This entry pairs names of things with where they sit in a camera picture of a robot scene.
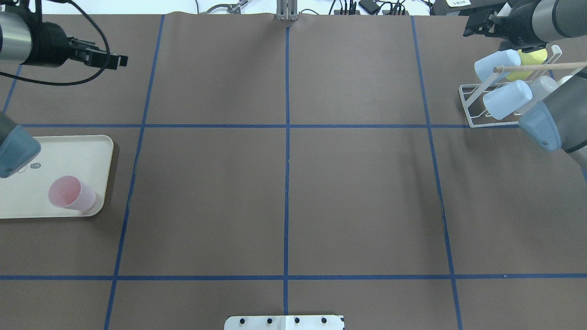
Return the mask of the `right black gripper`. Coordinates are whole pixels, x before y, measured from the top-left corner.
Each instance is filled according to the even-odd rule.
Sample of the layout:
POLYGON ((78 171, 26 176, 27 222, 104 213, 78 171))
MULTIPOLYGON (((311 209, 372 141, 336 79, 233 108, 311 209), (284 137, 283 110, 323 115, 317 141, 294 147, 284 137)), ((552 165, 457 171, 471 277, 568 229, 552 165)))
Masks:
POLYGON ((537 2, 508 2, 510 13, 499 16, 493 9, 482 9, 472 13, 464 28, 463 37, 482 35, 489 38, 504 38, 503 49, 544 49, 547 42, 534 32, 532 18, 537 2))

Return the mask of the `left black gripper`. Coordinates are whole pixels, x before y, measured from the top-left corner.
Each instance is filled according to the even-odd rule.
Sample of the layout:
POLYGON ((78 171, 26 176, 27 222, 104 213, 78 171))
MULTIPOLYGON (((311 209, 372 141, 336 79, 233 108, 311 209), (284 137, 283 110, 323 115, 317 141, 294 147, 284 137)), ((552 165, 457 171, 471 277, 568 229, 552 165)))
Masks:
POLYGON ((29 26, 31 31, 31 53, 29 66, 60 67, 68 59, 81 62, 89 67, 116 70, 128 65, 128 57, 108 53, 95 43, 86 40, 68 39, 63 29, 50 22, 29 26))

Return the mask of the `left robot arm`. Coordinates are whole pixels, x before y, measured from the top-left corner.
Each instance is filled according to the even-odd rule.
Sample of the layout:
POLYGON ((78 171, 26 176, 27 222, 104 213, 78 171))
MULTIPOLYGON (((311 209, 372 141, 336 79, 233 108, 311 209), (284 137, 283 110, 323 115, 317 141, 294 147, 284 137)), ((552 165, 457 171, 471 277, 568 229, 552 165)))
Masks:
MULTIPOLYGON (((1 73, 2 77, 45 86, 70 87, 89 83, 106 70, 116 70, 128 65, 128 57, 111 51, 103 30, 73 0, 69 0, 67 4, 73 6, 94 27, 104 43, 104 49, 99 48, 94 42, 68 36, 61 26, 44 21, 42 2, 39 0, 35 2, 34 10, 31 10, 28 0, 3 0, 1 4, 5 7, 0 19, 2 63, 57 68, 72 60, 97 69, 90 77, 73 82, 40 81, 6 72, 1 73)), ((38 156, 40 151, 40 143, 22 125, 15 123, 8 115, 1 114, 1 178, 8 178, 20 171, 38 156)))

